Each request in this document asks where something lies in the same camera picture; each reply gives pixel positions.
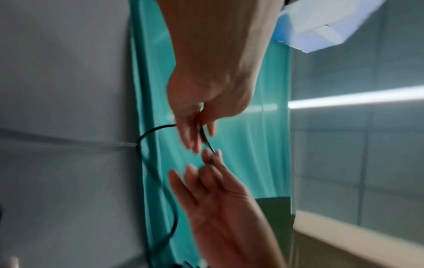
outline green cloth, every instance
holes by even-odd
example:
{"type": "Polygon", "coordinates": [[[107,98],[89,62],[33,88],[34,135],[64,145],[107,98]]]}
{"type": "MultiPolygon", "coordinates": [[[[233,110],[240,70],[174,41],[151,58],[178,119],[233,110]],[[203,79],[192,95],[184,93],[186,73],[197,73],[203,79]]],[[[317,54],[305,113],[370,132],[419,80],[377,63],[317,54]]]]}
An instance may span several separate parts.
{"type": "MultiPolygon", "coordinates": [[[[175,58],[157,3],[130,0],[130,4],[133,79],[142,134],[155,126],[173,123],[166,88],[175,58]]],[[[223,152],[227,166],[255,198],[290,196],[291,193],[289,77],[288,47],[271,42],[249,108],[252,112],[219,120],[217,135],[210,139],[212,146],[223,152]]],[[[184,149],[175,128],[157,131],[143,142],[142,149],[167,186],[170,169],[181,174],[187,163],[201,165],[199,156],[184,149]]],[[[163,193],[147,172],[143,185],[147,241],[152,247],[169,233],[173,217],[163,193]]],[[[168,247],[151,260],[153,267],[184,261],[193,266],[198,264],[200,256],[188,220],[180,207],[179,210],[177,231],[168,247]]]]}

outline turquoise fabric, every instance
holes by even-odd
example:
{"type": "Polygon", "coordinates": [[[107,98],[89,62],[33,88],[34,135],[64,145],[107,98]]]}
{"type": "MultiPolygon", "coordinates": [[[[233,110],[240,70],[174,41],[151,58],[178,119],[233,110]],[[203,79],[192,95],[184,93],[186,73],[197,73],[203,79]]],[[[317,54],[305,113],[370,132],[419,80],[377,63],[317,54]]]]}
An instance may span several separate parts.
{"type": "MultiPolygon", "coordinates": [[[[130,3],[132,67],[142,134],[155,126],[173,123],[166,87],[175,58],[157,3],[153,0],[130,0],[130,3]]],[[[219,120],[218,134],[210,139],[255,198],[290,196],[289,77],[288,47],[271,42],[247,112],[219,120]]],[[[175,128],[157,131],[143,142],[142,148],[167,187],[170,169],[182,173],[189,162],[201,165],[199,156],[184,149],[175,128]]],[[[163,193],[146,172],[143,184],[147,241],[152,247],[169,233],[173,217],[163,193]]],[[[179,209],[177,231],[169,246],[151,260],[153,267],[183,261],[194,266],[200,259],[187,218],[179,209]]]]}

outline gray surface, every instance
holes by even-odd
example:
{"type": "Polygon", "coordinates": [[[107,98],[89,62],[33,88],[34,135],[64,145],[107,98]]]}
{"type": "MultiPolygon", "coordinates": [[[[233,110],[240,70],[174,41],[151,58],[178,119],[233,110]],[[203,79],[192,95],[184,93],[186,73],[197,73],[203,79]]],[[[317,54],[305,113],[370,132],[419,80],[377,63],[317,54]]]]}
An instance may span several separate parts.
{"type": "MultiPolygon", "coordinates": [[[[127,1],[1,1],[0,128],[135,141],[128,24],[127,1]]],[[[0,136],[2,253],[32,268],[107,268],[137,256],[139,181],[133,150],[0,136]]]]}
{"type": "MultiPolygon", "coordinates": [[[[423,4],[388,0],[345,44],[293,51],[292,99],[423,85],[423,4]]],[[[424,244],[423,116],[424,101],[291,111],[295,208],[424,244]]]]}

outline gray wall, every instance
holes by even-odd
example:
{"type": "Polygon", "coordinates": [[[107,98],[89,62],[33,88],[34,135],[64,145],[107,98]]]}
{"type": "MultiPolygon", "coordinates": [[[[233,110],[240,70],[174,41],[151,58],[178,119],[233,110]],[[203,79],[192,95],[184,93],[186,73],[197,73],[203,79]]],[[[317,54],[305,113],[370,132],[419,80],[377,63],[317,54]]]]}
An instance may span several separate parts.
{"type": "MultiPolygon", "coordinates": [[[[292,99],[424,84],[424,1],[388,0],[345,44],[293,51],[292,99]]],[[[424,102],[291,112],[295,208],[424,243],[424,102]]]]}
{"type": "MultiPolygon", "coordinates": [[[[135,141],[128,1],[0,1],[0,128],[135,141]]],[[[4,257],[99,267],[143,252],[133,150],[54,147],[0,131],[4,257]]]]}

